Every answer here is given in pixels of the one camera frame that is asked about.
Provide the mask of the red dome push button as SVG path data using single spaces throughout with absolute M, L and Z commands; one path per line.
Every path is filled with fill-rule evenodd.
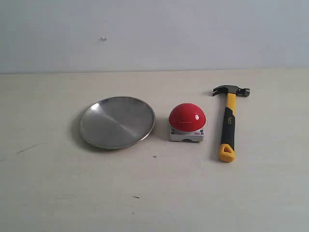
M 207 118 L 203 110 L 192 103 L 182 103 L 172 109 L 169 115 L 169 137 L 171 141 L 202 142 Z

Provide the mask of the yellow black claw hammer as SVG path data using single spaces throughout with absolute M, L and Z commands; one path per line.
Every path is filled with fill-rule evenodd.
M 238 86 L 222 85 L 213 89 L 213 96 L 226 94 L 226 107 L 223 118 L 221 144 L 219 148 L 219 159 L 223 162 L 233 162 L 235 154 L 235 115 L 236 115 L 236 97 L 248 97 L 249 88 L 239 88 Z

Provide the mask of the round stainless steel plate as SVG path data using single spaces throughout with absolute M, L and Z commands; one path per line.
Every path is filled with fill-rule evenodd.
M 146 102 L 129 96 L 100 100 L 81 115 L 79 133 L 89 145 L 106 150 L 129 147 L 144 140 L 156 116 Z

